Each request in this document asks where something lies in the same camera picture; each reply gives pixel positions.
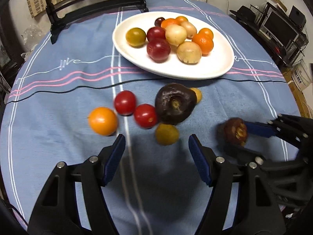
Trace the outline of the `large tan pear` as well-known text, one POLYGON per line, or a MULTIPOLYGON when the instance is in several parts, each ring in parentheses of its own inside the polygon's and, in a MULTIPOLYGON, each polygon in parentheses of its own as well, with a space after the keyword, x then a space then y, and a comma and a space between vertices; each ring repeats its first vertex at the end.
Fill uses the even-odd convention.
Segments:
POLYGON ((185 41, 177 47, 178 59, 185 64, 197 64, 202 57, 202 50, 198 44, 185 41))

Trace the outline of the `orange tomato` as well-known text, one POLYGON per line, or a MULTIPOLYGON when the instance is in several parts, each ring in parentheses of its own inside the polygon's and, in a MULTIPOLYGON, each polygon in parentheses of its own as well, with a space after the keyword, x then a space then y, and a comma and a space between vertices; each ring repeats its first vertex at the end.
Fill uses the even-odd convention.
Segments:
POLYGON ((110 136, 118 128, 117 115, 107 107, 93 109, 89 113, 88 122, 91 129, 102 136, 110 136))

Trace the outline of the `small yellow-green fruit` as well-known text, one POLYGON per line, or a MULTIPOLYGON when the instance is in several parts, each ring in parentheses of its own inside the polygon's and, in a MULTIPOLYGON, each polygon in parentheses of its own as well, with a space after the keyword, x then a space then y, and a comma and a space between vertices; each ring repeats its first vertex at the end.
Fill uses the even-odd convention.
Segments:
POLYGON ((160 145, 172 145, 179 139, 179 130, 174 125, 159 124, 155 131, 155 137, 160 145))

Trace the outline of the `tan round fruit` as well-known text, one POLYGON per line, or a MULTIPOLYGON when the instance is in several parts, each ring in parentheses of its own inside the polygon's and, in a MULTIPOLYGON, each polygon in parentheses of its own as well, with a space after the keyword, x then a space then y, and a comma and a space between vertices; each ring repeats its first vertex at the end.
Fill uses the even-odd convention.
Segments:
POLYGON ((183 21, 180 25, 186 30, 188 39, 192 39, 196 35, 197 29, 189 21, 183 21))

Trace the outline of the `green-yellow tomato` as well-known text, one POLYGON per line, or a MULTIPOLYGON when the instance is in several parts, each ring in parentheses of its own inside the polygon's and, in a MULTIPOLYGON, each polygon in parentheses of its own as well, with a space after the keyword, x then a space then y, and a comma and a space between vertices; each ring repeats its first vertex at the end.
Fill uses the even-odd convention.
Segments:
POLYGON ((141 28, 131 28, 125 37, 127 43, 132 47, 141 47, 146 42, 146 33, 141 28))

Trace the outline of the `large orange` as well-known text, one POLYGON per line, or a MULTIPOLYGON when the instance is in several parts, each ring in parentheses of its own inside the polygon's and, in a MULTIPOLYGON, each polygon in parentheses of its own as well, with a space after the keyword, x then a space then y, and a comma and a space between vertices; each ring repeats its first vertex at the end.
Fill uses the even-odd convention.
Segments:
POLYGON ((214 48, 213 40, 205 34, 197 33, 193 36, 192 42, 199 45, 203 56, 207 56, 214 48))

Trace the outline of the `blue plaid tablecloth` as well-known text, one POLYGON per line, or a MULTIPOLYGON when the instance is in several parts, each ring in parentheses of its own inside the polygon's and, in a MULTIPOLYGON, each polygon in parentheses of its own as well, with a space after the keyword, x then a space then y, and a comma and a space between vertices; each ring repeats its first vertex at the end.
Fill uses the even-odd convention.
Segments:
MULTIPOLYGON (((219 155, 217 126, 230 117, 267 122, 299 110, 283 75, 267 52, 237 22, 216 7, 190 0, 146 0, 150 11, 176 12, 217 28, 230 42, 233 68, 222 78, 187 81, 202 101, 178 126, 180 138, 158 145, 154 129, 120 117, 118 132, 127 147, 113 181, 103 189, 120 234, 194 234, 211 189, 200 179, 188 138, 219 155)), ((96 134, 87 117, 97 107, 132 91, 138 103, 154 104, 169 79, 145 72, 124 59, 112 43, 114 28, 135 15, 119 9, 77 22, 56 43, 45 36, 20 69, 1 126, 1 171, 8 199, 29 220, 55 165, 73 165, 97 155, 115 136, 96 134)))

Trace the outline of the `computer monitor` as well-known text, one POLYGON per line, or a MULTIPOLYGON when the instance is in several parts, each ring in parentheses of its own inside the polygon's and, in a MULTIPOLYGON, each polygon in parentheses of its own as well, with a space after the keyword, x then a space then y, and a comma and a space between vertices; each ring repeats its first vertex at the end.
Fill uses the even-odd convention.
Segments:
POLYGON ((261 29, 285 48, 288 48, 299 36, 296 29, 274 11, 270 11, 261 29))

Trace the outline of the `small dark passion fruit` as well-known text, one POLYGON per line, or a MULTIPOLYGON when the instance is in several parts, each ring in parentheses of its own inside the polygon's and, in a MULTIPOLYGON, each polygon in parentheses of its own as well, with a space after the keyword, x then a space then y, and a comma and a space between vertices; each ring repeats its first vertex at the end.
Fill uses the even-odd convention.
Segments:
POLYGON ((230 118, 224 123, 224 139, 227 143, 244 146, 248 138, 248 130, 241 118, 230 118))

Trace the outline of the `red tomato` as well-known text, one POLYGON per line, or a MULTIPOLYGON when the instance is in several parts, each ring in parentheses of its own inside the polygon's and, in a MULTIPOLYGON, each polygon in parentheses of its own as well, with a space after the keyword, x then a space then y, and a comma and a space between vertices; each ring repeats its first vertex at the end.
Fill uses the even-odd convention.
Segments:
POLYGON ((122 91, 114 99, 114 107, 118 114, 129 116, 136 109, 136 96, 131 91, 122 91))
POLYGON ((134 119, 137 125, 145 129, 154 127, 158 122, 155 107, 147 103, 136 107, 134 111, 134 119))

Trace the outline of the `black desk shelf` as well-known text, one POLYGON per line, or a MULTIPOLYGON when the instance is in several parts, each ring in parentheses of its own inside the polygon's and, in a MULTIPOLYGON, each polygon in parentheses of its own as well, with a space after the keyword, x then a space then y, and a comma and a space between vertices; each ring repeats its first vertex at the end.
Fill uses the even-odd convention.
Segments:
POLYGON ((307 21, 295 6, 286 14, 280 5, 270 2, 262 10, 243 5, 231 10, 230 16, 257 40, 278 67, 292 67, 304 58, 309 43, 303 32, 307 21))

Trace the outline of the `pale yellow fruit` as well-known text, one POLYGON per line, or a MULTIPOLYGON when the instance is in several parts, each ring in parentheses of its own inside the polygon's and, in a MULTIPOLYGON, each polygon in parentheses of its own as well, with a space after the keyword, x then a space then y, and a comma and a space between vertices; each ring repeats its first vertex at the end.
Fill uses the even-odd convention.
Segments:
POLYGON ((182 26, 172 24, 166 27, 165 38, 171 45, 178 46, 186 40, 187 32, 182 26))

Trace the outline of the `black hat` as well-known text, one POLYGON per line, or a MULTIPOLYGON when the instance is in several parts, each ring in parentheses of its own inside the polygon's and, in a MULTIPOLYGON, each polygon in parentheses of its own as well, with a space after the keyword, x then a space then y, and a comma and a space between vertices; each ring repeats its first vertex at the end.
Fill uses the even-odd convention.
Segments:
POLYGON ((237 11, 230 10, 236 20, 254 23, 256 19, 255 13, 248 7, 242 5, 237 11))

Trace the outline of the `white bucket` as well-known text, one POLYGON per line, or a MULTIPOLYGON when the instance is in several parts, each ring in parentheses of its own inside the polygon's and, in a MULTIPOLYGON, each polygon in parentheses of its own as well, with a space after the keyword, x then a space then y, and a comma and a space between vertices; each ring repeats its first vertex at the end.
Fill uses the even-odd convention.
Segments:
POLYGON ((312 83, 312 72, 303 59, 292 69, 291 78, 299 91, 303 91, 312 83))

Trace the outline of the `dark red apple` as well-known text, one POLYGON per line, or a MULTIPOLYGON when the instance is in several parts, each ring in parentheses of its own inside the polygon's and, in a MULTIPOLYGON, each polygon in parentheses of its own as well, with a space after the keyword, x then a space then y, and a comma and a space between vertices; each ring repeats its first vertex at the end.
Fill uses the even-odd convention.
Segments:
POLYGON ((152 27, 147 31, 148 42, 154 39, 165 39, 165 29, 162 27, 152 27))

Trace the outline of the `small orange mandarin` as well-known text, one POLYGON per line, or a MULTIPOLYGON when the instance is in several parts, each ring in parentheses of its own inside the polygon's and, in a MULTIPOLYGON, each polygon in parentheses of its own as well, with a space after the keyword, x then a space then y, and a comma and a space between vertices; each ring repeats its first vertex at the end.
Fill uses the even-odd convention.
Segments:
POLYGON ((211 29, 209 28, 202 28, 200 29, 200 31, 198 32, 199 34, 204 34, 206 35, 207 37, 213 39, 214 38, 214 33, 211 29))

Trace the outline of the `large dark purple fruit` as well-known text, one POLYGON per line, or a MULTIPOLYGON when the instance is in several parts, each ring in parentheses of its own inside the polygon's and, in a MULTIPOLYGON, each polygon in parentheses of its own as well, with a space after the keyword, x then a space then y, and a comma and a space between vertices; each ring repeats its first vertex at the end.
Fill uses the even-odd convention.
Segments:
POLYGON ((193 90, 179 83, 170 83, 158 91, 154 106, 160 122, 177 125, 191 115, 196 104, 193 90))

